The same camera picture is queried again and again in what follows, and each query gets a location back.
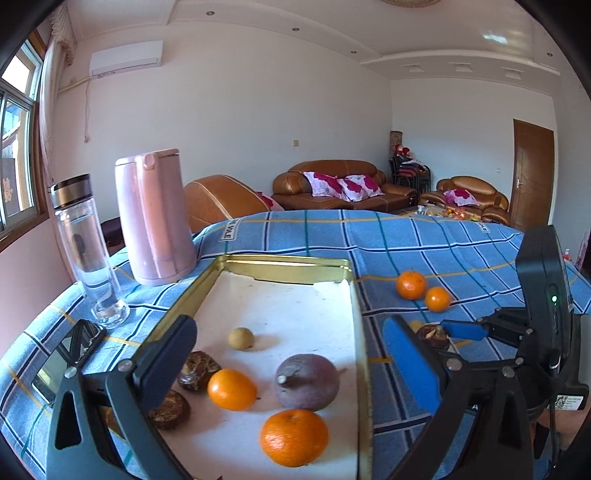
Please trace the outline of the large orange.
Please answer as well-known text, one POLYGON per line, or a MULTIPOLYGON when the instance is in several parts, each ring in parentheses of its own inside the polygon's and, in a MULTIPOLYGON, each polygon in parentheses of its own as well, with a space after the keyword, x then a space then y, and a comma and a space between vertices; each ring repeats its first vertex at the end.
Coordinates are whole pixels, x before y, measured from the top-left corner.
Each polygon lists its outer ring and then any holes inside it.
POLYGON ((243 411, 256 402, 256 384, 245 374, 233 369, 221 369, 207 384, 209 399, 217 407, 229 411, 243 411))

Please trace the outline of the small tan longan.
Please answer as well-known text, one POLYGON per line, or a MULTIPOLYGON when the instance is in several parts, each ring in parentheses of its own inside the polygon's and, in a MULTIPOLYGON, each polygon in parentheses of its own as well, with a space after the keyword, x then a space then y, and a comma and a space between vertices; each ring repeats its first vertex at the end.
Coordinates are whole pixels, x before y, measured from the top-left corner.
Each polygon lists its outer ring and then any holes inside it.
POLYGON ((418 332, 424 325, 425 323, 421 320, 413 320, 409 323, 410 328, 414 332, 418 332))

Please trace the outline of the clear glass water bottle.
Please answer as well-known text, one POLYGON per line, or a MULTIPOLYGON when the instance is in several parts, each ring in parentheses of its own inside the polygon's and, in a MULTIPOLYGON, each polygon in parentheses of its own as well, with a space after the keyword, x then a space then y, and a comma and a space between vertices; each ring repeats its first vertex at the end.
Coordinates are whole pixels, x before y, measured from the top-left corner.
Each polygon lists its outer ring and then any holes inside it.
POLYGON ((106 329, 118 327, 129 307, 110 263, 90 176, 58 182, 49 194, 66 257, 96 323, 106 329))

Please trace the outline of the purple passion fruit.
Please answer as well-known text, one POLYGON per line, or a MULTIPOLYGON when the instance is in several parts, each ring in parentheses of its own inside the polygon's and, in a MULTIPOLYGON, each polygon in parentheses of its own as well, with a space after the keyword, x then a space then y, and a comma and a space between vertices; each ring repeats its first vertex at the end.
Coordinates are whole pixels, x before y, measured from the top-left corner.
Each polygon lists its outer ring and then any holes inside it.
POLYGON ((276 369, 273 388, 276 398, 288 409, 322 410, 339 393, 339 371, 324 356, 297 354, 276 369))

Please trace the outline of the window with frame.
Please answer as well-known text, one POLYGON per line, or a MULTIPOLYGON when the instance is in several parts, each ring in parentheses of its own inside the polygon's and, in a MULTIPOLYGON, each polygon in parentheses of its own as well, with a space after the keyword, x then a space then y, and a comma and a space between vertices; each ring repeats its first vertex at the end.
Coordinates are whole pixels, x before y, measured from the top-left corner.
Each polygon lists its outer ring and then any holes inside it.
POLYGON ((35 30, 1 71, 1 249, 48 218, 38 97, 47 45, 35 30))

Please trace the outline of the dark brown mangosteen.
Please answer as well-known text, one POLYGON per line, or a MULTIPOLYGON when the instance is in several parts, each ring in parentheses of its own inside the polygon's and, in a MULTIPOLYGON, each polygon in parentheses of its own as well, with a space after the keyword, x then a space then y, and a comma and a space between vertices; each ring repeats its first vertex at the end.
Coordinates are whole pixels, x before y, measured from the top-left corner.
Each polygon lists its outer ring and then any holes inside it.
POLYGON ((207 390, 211 377, 221 366, 204 351, 193 351, 188 355, 177 375, 177 383, 185 390, 201 392, 207 390))

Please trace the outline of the pink floral pillow left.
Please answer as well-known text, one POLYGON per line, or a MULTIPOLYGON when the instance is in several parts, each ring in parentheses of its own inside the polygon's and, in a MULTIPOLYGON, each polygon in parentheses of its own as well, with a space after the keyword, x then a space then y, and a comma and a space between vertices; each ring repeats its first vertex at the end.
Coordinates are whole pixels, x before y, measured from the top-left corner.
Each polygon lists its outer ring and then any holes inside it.
POLYGON ((304 172, 304 177, 311 185, 311 195, 315 198, 331 197, 346 202, 349 201, 337 177, 311 171, 304 172))

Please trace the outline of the brown leather sofa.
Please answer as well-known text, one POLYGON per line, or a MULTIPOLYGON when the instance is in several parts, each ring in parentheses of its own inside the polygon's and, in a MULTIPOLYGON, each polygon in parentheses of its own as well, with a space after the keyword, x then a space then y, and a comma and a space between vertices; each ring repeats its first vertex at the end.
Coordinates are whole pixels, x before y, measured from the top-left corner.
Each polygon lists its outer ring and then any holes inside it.
POLYGON ((362 160, 311 160, 273 181, 273 200, 286 210, 346 209, 394 213, 418 203, 411 187, 391 184, 362 160))

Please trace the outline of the longan in tray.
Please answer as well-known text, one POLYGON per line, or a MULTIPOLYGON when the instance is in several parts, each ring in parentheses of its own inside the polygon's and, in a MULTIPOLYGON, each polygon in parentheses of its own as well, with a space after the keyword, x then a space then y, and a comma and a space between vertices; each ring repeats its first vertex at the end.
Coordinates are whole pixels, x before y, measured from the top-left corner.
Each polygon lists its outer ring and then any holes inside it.
POLYGON ((228 333, 228 346, 233 350, 246 350, 251 348, 256 337, 249 328, 238 327, 228 333))

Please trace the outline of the blue plaid tablecloth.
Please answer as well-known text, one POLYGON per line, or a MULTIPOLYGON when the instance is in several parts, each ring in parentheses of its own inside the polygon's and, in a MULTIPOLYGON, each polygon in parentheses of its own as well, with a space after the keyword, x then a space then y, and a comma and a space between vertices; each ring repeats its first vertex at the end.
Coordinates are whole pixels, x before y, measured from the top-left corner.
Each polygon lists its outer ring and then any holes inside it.
MULTIPOLYGON (((523 302, 515 268, 522 234, 497 224, 369 211, 283 211, 207 227, 193 239, 197 271, 222 254, 278 254, 345 259, 356 278, 369 355, 374 413, 373 475, 384 479, 418 437, 427 416, 386 359, 384 320, 436 321, 422 302, 401 299, 394 280, 422 273, 453 297, 448 316, 474 321, 523 302)), ((88 318, 82 290, 54 297, 1 360, 1 431, 33 477, 46 475, 51 413, 32 382, 75 320, 88 318)))

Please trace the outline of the white curtain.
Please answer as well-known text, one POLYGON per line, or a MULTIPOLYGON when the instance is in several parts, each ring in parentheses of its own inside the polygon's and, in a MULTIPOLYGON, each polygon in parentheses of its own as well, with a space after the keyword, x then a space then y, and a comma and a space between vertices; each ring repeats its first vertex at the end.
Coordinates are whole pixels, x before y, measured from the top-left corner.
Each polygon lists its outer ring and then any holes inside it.
POLYGON ((51 35, 40 78, 39 131, 45 169, 53 162, 53 117, 61 76, 73 63, 77 41, 67 5, 62 3, 50 15, 51 35))

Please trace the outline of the small tangerine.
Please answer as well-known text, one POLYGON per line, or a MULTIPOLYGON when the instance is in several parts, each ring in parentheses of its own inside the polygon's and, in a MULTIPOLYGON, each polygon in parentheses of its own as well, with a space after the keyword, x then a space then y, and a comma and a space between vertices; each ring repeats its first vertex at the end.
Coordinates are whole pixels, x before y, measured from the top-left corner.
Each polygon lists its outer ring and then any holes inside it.
POLYGON ((396 282, 398 294, 406 300, 419 300, 425 296, 428 289, 427 279, 415 270, 402 272, 396 282))

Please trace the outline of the coffee table with snacks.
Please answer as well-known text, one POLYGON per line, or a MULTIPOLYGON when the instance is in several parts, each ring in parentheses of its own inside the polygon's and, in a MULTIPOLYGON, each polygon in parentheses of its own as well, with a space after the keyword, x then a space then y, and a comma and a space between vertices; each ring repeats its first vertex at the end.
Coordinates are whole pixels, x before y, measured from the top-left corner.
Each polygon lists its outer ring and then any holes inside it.
POLYGON ((481 222, 480 215, 468 212, 464 209, 451 206, 419 205, 415 210, 416 215, 429 217, 443 217, 461 221, 481 222))

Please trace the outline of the pink electric kettle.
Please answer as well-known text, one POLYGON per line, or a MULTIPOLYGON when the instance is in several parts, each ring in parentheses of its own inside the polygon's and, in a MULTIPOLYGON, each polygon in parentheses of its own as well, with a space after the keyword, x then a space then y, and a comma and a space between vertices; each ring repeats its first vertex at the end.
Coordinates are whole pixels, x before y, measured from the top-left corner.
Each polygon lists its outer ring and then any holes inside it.
POLYGON ((120 158, 114 178, 134 279, 153 286, 185 277, 193 270, 197 253, 187 220, 179 151, 170 148, 120 158))

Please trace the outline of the smaller tangerine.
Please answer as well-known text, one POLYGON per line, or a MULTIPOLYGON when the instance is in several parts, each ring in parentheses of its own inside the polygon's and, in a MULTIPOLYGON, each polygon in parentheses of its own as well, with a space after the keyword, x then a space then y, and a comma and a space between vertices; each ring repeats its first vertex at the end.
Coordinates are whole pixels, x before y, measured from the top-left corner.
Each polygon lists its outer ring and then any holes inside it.
POLYGON ((432 312, 441 313, 448 310, 451 302, 452 296, 444 287, 432 287, 426 292, 425 304, 432 312))

